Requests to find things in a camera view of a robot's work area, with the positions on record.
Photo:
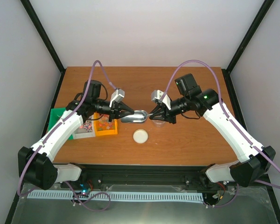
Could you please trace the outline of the metal scoop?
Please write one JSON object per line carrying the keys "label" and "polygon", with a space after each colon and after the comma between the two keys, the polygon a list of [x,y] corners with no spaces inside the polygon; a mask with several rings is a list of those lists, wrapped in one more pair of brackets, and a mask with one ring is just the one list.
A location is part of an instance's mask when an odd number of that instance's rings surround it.
{"label": "metal scoop", "polygon": [[121,118],[120,121],[122,123],[142,124],[147,120],[147,118],[150,115],[151,114],[147,113],[144,110],[135,110],[134,114],[125,116],[125,117]]}

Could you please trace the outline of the orange candy bin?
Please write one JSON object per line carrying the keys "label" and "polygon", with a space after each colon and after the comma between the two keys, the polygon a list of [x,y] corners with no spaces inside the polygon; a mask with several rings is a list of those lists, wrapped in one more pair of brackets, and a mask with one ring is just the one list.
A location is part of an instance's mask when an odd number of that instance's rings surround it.
{"label": "orange candy bin", "polygon": [[105,114],[93,114],[93,127],[96,136],[107,136],[118,134],[118,121],[113,119],[109,121],[109,116]]}

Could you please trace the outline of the white candy bin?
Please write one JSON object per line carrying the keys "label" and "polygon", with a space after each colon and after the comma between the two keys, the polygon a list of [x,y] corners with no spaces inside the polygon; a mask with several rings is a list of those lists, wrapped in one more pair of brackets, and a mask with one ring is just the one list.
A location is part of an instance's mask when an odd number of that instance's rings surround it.
{"label": "white candy bin", "polygon": [[86,120],[73,134],[73,139],[83,139],[95,137],[95,131],[92,120]]}

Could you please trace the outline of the green candy bin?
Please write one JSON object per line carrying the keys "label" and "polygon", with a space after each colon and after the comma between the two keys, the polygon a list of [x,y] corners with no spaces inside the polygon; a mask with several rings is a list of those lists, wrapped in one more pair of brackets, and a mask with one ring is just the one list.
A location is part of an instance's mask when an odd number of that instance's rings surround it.
{"label": "green candy bin", "polygon": [[57,121],[60,119],[64,111],[65,111],[65,107],[51,109],[48,131],[57,123]]}

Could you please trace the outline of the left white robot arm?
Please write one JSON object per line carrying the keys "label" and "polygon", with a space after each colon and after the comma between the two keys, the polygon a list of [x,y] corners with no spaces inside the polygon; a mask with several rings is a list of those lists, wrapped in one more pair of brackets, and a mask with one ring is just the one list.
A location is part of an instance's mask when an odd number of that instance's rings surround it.
{"label": "left white robot arm", "polygon": [[20,182],[29,182],[43,190],[57,182],[71,181],[78,188],[87,184],[88,176],[80,165],[55,165],[53,162],[63,144],[93,114],[108,115],[109,121],[134,114],[134,110],[122,102],[125,96],[122,89],[116,89],[111,100],[107,101],[99,97],[101,87],[102,83],[96,80],[85,82],[81,99],[72,100],[60,119],[38,142],[19,150]]}

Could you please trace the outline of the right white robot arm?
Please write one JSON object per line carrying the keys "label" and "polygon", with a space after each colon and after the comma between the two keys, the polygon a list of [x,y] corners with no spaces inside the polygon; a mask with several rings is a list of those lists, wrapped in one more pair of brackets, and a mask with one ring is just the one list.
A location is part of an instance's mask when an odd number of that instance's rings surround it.
{"label": "right white robot arm", "polygon": [[160,90],[152,92],[151,100],[157,105],[150,119],[175,124],[177,115],[194,111],[218,130],[237,157],[235,162],[209,165],[201,179],[203,184],[231,181],[248,187],[269,170],[271,164],[267,159],[274,159],[275,150],[256,141],[233,117],[226,104],[219,103],[220,98],[213,89],[202,91],[192,74],[177,78],[175,84],[182,95],[176,100]]}

